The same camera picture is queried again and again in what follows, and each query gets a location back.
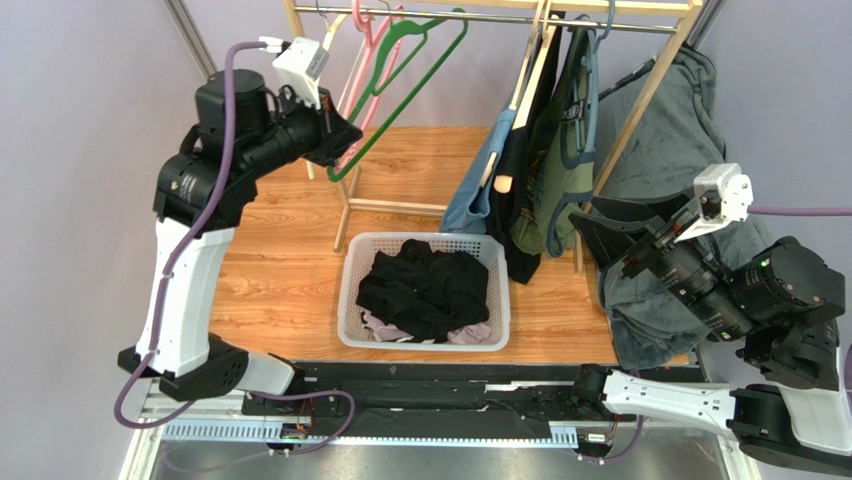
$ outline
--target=cable connector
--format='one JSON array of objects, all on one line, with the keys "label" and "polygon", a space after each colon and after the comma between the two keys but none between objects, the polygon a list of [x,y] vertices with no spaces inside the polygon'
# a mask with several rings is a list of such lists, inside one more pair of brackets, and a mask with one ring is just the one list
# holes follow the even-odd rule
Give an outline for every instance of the cable connector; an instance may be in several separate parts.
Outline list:
[{"label": "cable connector", "polygon": [[272,62],[281,85],[289,85],[296,100],[320,109],[319,77],[328,62],[328,52],[316,40],[296,37]]},{"label": "cable connector", "polygon": [[606,443],[606,435],[602,433],[590,433],[586,435],[586,441],[589,443]]},{"label": "cable connector", "polygon": [[751,179],[736,163],[710,165],[693,181],[695,198],[700,200],[698,218],[675,239],[681,242],[713,233],[731,222],[743,222],[754,202]]},{"label": "cable connector", "polygon": [[266,48],[261,48],[260,50],[269,52],[269,53],[281,53],[286,48],[284,46],[284,40],[275,37],[258,37],[257,40],[259,42],[263,42],[266,44]]}]

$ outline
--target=wooden platform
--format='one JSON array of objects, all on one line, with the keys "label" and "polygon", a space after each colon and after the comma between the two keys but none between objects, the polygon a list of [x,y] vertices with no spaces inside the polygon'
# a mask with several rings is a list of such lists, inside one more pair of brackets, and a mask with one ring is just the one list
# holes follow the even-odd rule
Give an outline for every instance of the wooden platform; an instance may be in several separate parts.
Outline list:
[{"label": "wooden platform", "polygon": [[[446,204],[487,134],[484,128],[391,129],[362,161],[358,195]],[[350,348],[337,337],[343,255],[332,252],[337,189],[297,163],[262,179],[225,257],[211,330],[292,360],[615,363],[606,317],[592,297],[594,268],[543,259],[529,285],[511,284],[512,328],[499,352],[448,354]],[[356,212],[349,239],[369,231],[438,231],[439,219]]]}]

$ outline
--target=gray wall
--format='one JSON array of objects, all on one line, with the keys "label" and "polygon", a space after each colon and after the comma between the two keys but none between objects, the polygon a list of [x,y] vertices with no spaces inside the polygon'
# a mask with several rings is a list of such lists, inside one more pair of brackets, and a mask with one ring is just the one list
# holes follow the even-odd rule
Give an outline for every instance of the gray wall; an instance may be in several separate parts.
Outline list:
[{"label": "gray wall", "polygon": [[[281,0],[186,0],[186,3],[219,68],[224,52],[236,42],[255,39],[258,35],[291,37]],[[313,5],[311,0],[302,0],[300,3]],[[351,5],[351,2],[345,0],[322,0],[319,3]],[[452,8],[452,5],[401,3],[407,10],[414,11],[446,11]],[[531,10],[476,7],[466,7],[465,10],[532,16]],[[330,15],[329,20],[333,21],[335,17],[336,15]],[[322,40],[325,36],[322,17],[306,13],[302,18],[306,35]],[[658,17],[618,16],[617,21],[646,25],[674,24],[671,19]],[[434,30],[436,33],[430,36],[429,43],[418,54],[417,60],[400,74],[382,97],[378,113],[373,120],[374,125],[379,125],[404,95],[411,91],[455,38],[460,28],[457,22],[448,22]],[[470,23],[465,39],[394,125],[491,125],[515,87],[530,28],[527,25]],[[363,34],[355,30],[351,20],[347,20],[337,32],[331,48],[331,60],[321,82],[331,90],[335,99],[343,89],[363,38]],[[611,84],[651,56],[658,54],[665,40],[664,35],[613,32],[601,45],[602,85]],[[415,44],[415,40],[403,42],[400,62]],[[568,40],[565,39],[563,45],[566,50],[567,44]],[[255,57],[241,65],[264,73],[267,84],[277,88],[278,79],[269,64],[269,60]]]},{"label": "gray wall", "polygon": [[3,2],[0,72],[0,478],[114,479],[115,356],[145,321],[155,178],[203,77],[158,1]]},{"label": "gray wall", "polygon": [[[716,64],[717,121],[728,160],[751,177],[755,204],[850,206],[852,159],[852,3],[841,0],[728,0],[701,50]],[[774,237],[795,235],[852,277],[848,219],[764,217]],[[847,301],[852,282],[847,281]],[[844,350],[850,315],[840,320]],[[705,364],[737,386],[762,377],[733,355],[739,345],[710,345]],[[765,478],[817,478],[774,469]]]}]

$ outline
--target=gray floor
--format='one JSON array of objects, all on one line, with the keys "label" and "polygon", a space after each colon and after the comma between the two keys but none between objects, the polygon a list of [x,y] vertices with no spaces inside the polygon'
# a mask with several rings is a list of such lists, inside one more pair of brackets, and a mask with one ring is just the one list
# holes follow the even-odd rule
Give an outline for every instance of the gray floor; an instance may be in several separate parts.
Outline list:
[{"label": "gray floor", "polygon": [[[616,448],[627,446],[633,430],[619,429]],[[165,442],[178,466],[203,468],[262,452],[247,443]],[[725,479],[715,438],[698,430],[648,428],[636,449],[621,462],[604,466],[578,462],[569,451],[551,449],[329,446],[293,458],[263,457],[233,468],[192,475],[159,464],[154,479]]]}]

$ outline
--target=laundry basket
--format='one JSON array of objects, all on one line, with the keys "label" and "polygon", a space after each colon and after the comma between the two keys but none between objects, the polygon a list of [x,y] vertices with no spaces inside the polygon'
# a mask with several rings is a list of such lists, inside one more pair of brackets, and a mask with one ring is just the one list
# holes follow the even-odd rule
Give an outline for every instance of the laundry basket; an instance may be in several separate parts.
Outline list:
[{"label": "laundry basket", "polygon": [[[491,335],[478,345],[456,345],[452,343],[422,344],[394,343],[374,340],[361,324],[361,309],[355,304],[358,285],[370,273],[373,259],[379,251],[388,255],[399,253],[406,240],[428,242],[433,251],[467,252],[488,268],[488,291],[485,304],[488,307],[488,326]],[[362,233],[352,239],[343,279],[340,285],[340,301],[337,304],[337,334],[350,347],[383,348],[389,350],[417,350],[435,352],[494,352],[509,341],[509,277],[503,246],[487,235],[457,233]]]}]

